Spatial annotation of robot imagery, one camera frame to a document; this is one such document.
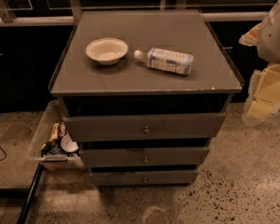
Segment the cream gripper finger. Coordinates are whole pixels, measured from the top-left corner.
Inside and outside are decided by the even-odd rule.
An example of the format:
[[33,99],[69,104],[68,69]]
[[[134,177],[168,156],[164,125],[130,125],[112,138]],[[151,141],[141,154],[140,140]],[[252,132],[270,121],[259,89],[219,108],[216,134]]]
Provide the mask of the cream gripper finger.
[[259,44],[259,29],[260,24],[255,25],[248,32],[242,35],[239,39],[239,43],[244,46],[253,47]]
[[250,78],[243,121],[258,125],[280,110],[280,64],[269,63],[263,70],[255,70]]

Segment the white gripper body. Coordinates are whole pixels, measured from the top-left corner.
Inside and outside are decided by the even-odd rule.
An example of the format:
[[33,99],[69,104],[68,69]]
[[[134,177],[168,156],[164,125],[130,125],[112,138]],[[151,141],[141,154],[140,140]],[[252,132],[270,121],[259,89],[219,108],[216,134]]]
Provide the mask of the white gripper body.
[[260,25],[257,50],[261,59],[269,63],[280,63],[280,0]]

